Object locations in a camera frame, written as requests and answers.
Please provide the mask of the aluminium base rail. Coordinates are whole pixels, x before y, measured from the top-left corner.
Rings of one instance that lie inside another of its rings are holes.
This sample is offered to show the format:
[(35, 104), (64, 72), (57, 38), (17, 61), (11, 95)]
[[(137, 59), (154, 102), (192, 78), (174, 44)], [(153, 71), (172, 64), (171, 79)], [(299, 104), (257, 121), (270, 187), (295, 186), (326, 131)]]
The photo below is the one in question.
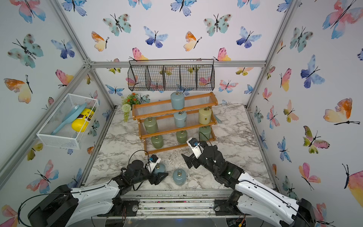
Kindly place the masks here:
[(194, 211), (202, 207), (210, 207), (211, 209), (213, 209), (214, 202), (187, 201), (187, 200), (164, 201), (162, 199), (157, 199), (156, 201), (151, 201), (150, 203), (146, 204), (145, 207), (147, 209), (154, 208), (156, 211), (183, 212), (183, 211)]

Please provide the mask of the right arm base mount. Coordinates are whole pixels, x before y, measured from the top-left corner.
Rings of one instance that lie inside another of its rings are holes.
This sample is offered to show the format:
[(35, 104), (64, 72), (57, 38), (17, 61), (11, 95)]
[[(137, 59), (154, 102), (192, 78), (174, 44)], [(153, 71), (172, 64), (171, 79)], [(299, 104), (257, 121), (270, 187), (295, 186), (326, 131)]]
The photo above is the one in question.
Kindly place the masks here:
[(243, 215), (237, 205), (238, 200), (243, 195), (238, 191), (233, 191), (227, 200), (214, 200), (213, 210), (216, 216)]

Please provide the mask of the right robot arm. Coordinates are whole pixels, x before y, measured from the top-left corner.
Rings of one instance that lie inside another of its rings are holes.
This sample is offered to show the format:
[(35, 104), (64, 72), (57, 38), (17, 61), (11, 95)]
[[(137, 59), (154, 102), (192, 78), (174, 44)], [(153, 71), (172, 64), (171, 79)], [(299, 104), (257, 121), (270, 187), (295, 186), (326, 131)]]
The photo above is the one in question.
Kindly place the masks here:
[(226, 161), (216, 145), (191, 138), (190, 156), (182, 155), (188, 168), (207, 169), (221, 185), (231, 188), (223, 206), (229, 213), (255, 216), (275, 227), (314, 227), (316, 217), (312, 204), (292, 199), (262, 184), (241, 167)]

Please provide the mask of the artificial flower plant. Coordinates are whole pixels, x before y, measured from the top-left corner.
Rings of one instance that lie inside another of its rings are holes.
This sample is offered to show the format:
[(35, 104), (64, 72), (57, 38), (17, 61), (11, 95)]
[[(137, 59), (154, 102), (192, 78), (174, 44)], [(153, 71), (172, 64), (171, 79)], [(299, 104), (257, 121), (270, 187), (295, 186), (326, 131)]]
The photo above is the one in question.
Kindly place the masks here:
[(124, 122), (128, 122), (133, 106), (139, 104), (141, 104), (141, 96), (137, 93), (133, 92), (127, 97), (123, 98), (121, 110), (124, 114)]

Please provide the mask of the green canister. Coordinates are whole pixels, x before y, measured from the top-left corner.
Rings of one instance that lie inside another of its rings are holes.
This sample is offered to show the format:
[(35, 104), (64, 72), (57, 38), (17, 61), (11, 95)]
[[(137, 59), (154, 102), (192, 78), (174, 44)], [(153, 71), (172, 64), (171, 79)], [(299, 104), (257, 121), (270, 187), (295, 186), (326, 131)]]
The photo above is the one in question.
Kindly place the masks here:
[(157, 119), (155, 117), (146, 118), (144, 121), (144, 127), (147, 133), (156, 133), (158, 131)]
[(208, 141), (211, 137), (211, 127), (203, 126), (199, 128), (199, 140)]
[(160, 149), (164, 145), (164, 139), (162, 135), (151, 137), (152, 145), (155, 149)]
[(186, 130), (178, 131), (176, 133), (178, 143), (185, 144), (188, 140), (188, 132)]

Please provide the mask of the blue canister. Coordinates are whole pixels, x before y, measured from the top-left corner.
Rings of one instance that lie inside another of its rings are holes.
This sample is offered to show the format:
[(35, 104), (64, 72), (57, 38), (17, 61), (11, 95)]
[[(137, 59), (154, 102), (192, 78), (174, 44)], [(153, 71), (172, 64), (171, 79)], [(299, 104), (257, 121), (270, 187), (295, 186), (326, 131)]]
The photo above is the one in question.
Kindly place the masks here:
[(185, 106), (185, 96), (182, 92), (173, 92), (171, 94), (171, 105), (175, 110), (181, 110)]
[(153, 170), (153, 173), (154, 173), (155, 175), (157, 175), (158, 173), (165, 173), (165, 172), (166, 172), (166, 170), (165, 170), (165, 166), (164, 166), (164, 164), (161, 164), (161, 163), (158, 163), (158, 164), (155, 166), (154, 170)]
[(186, 126), (187, 113), (185, 111), (179, 111), (174, 113), (175, 125), (178, 128), (183, 128)]
[(173, 180), (176, 185), (182, 186), (185, 184), (187, 179), (187, 174), (183, 169), (177, 169), (173, 172)]

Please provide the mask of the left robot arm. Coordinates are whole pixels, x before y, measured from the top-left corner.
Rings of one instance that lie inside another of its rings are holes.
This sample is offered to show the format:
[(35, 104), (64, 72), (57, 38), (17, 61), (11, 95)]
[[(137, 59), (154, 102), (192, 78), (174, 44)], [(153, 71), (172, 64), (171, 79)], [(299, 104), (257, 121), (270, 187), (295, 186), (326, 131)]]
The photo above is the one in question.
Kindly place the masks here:
[(136, 184), (142, 185), (145, 181), (152, 185), (160, 184), (168, 173), (154, 171), (159, 162), (156, 157), (146, 164), (134, 160), (123, 167), (116, 177), (94, 186), (70, 188), (61, 185), (52, 193), (44, 194), (44, 199), (28, 213), (29, 226), (69, 227), (79, 221), (105, 215)]

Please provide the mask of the white mesh wall basket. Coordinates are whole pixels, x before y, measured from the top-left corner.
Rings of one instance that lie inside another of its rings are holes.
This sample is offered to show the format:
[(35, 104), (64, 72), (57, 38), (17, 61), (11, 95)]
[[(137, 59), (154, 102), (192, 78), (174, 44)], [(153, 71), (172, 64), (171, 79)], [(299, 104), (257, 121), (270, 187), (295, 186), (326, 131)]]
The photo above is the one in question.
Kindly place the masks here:
[[(86, 108), (94, 111), (94, 115), (84, 132), (76, 132), (72, 129), (71, 124), (65, 125), (56, 135), (51, 133), (62, 123), (64, 117), (76, 105), (83, 105), (87, 103)], [(92, 97), (79, 96), (68, 93), (65, 98), (57, 105), (55, 110), (51, 113), (44, 125), (36, 133), (38, 139), (49, 147), (67, 148), (67, 149), (80, 149), (80, 141), (90, 129), (95, 121), (95, 114), (99, 102)]]

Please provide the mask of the light blue dustpan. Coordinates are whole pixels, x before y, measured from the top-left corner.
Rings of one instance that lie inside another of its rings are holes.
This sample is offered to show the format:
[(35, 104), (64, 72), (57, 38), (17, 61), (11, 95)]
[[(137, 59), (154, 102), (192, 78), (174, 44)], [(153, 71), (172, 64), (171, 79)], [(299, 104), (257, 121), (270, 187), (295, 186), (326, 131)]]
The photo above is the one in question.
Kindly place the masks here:
[(65, 125), (75, 121), (77, 117), (84, 111), (86, 106), (87, 103), (74, 106), (71, 111), (64, 117), (62, 123), (51, 133), (51, 135), (56, 135)]

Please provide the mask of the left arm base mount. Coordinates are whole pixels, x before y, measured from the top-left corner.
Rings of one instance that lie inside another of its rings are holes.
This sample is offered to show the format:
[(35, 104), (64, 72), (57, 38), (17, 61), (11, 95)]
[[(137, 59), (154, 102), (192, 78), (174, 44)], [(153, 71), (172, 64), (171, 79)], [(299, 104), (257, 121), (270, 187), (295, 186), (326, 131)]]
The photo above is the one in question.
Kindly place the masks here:
[(114, 199), (113, 207), (110, 210), (111, 217), (136, 217), (139, 210), (139, 201)]

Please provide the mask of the yellow bottle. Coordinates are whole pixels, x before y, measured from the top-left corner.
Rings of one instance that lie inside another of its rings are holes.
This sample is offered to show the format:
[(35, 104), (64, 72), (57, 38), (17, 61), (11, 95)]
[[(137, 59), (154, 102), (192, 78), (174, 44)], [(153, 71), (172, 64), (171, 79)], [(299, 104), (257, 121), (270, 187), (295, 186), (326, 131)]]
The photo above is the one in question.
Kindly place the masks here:
[(72, 129), (76, 132), (84, 132), (88, 127), (89, 123), (91, 122), (93, 115), (93, 110), (85, 108), (81, 112), (81, 114), (72, 122)]

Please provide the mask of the yellow-green canister middle right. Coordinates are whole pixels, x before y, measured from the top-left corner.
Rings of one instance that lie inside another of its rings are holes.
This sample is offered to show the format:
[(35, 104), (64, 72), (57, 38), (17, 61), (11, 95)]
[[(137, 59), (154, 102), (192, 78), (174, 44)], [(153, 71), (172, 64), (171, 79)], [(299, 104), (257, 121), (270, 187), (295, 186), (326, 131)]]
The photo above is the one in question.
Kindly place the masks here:
[(199, 109), (199, 123), (207, 125), (211, 121), (212, 109), (210, 107), (203, 107)]

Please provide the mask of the wooden three-tier shelf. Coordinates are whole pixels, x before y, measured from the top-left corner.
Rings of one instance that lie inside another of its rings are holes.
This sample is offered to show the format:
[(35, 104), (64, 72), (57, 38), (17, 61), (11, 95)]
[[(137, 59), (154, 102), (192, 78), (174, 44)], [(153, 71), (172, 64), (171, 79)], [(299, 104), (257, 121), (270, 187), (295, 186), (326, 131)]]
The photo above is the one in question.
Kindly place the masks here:
[(214, 141), (212, 129), (217, 124), (212, 107), (218, 105), (214, 93), (188, 96), (184, 108), (173, 109), (172, 101), (158, 101), (134, 105), (132, 118), (138, 122), (139, 138), (149, 154), (169, 151), (187, 146), (177, 141), (177, 133), (186, 131), (188, 136), (198, 137), (199, 128), (209, 128), (207, 135)]

